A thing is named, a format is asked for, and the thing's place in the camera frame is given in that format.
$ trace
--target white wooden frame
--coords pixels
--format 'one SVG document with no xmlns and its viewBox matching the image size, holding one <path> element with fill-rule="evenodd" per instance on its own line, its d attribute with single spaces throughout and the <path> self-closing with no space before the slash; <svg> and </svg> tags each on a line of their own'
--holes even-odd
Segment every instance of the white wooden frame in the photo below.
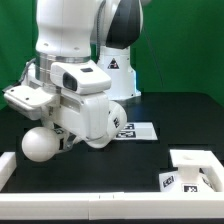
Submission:
<svg viewBox="0 0 224 224">
<path fill-rule="evenodd" d="M 213 166 L 205 172 L 224 189 L 224 169 L 212 152 L 208 154 Z M 15 153 L 4 153 L 1 184 L 15 168 Z M 0 194 L 1 220 L 207 219 L 224 218 L 223 208 L 222 192 Z"/>
</svg>

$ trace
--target black and white pattern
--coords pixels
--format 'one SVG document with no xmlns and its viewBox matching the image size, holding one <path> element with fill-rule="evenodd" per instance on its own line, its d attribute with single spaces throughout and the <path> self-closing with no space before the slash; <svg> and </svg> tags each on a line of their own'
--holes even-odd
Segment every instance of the black and white pattern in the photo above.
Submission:
<svg viewBox="0 0 224 224">
<path fill-rule="evenodd" d="M 134 130 L 135 129 L 135 124 L 126 124 L 124 127 L 124 130 Z"/>
<path fill-rule="evenodd" d="M 58 128 L 58 129 L 54 129 L 54 132 L 57 134 L 57 135 L 61 135 L 64 133 L 64 130 L 62 128 Z"/>
<path fill-rule="evenodd" d="M 158 140 L 155 129 L 151 122 L 127 123 L 115 140 Z"/>
<path fill-rule="evenodd" d="M 136 138 L 136 133 L 135 131 L 121 131 L 119 134 L 116 136 L 116 138 Z"/>
<path fill-rule="evenodd" d="M 119 69 L 119 66 L 118 66 L 115 58 L 113 58 L 113 60 L 109 64 L 108 69 Z"/>
<path fill-rule="evenodd" d="M 174 176 L 169 177 L 168 179 L 166 179 L 165 181 L 163 181 L 163 187 L 166 188 L 168 187 L 170 184 L 172 184 L 174 182 Z"/>
<path fill-rule="evenodd" d="M 183 191 L 189 192 L 189 193 L 198 192 L 198 186 L 197 185 L 183 185 Z"/>
<path fill-rule="evenodd" d="M 120 126 L 120 122 L 119 122 L 118 118 L 114 119 L 114 125 L 116 128 L 118 128 Z"/>
</svg>

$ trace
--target warning label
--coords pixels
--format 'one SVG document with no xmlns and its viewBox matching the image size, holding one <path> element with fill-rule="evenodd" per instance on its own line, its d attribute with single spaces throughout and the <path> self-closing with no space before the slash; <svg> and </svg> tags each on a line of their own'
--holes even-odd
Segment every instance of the warning label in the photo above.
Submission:
<svg viewBox="0 0 224 224">
<path fill-rule="evenodd" d="M 113 58 L 113 60 L 109 64 L 108 69 L 119 69 L 119 66 L 118 66 L 115 58 Z"/>
</svg>

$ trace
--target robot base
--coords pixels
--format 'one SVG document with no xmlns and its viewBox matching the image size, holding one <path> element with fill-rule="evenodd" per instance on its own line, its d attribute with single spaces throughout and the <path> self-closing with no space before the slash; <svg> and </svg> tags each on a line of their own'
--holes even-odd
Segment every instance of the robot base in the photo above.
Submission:
<svg viewBox="0 0 224 224">
<path fill-rule="evenodd" d="M 176 172 L 159 175 L 162 192 L 214 192 L 214 187 L 200 168 L 211 167 L 205 151 L 170 150 Z"/>
<path fill-rule="evenodd" d="M 102 46 L 97 65 L 112 80 L 111 88 L 106 91 L 110 100 L 122 101 L 141 96 L 136 88 L 136 72 L 130 64 L 130 47 L 120 50 Z"/>
</svg>

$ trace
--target white plastic casing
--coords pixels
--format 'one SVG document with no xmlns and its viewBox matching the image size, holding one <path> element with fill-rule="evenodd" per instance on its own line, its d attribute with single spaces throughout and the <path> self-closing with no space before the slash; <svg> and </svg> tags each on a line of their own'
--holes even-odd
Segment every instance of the white plastic casing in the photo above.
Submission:
<svg viewBox="0 0 224 224">
<path fill-rule="evenodd" d="M 109 101 L 109 116 L 105 135 L 103 138 L 89 141 L 87 144 L 93 148 L 105 147 L 124 128 L 126 123 L 127 115 L 124 108 L 116 102 Z"/>
<path fill-rule="evenodd" d="M 106 91 L 110 100 L 126 100 L 141 95 L 136 89 L 136 72 L 130 63 L 130 48 L 119 50 L 101 47 L 97 65 L 112 80 L 111 88 Z"/>
<path fill-rule="evenodd" d="M 36 50 L 47 55 L 87 57 L 97 0 L 38 0 Z"/>
<path fill-rule="evenodd" d="M 85 95 L 107 90 L 111 86 L 110 77 L 99 69 L 93 61 L 85 64 L 66 64 L 55 62 L 51 66 L 51 81 L 62 88 L 63 75 L 69 73 L 77 81 L 77 94 Z"/>
<path fill-rule="evenodd" d="M 55 110 L 54 123 L 83 140 L 101 138 L 107 129 L 109 101 L 105 93 L 80 96 L 62 89 L 60 109 Z"/>
<path fill-rule="evenodd" d="M 41 118 L 41 107 L 54 101 L 56 95 L 46 93 L 42 87 L 16 86 L 4 94 L 8 105 L 31 120 Z"/>
</svg>

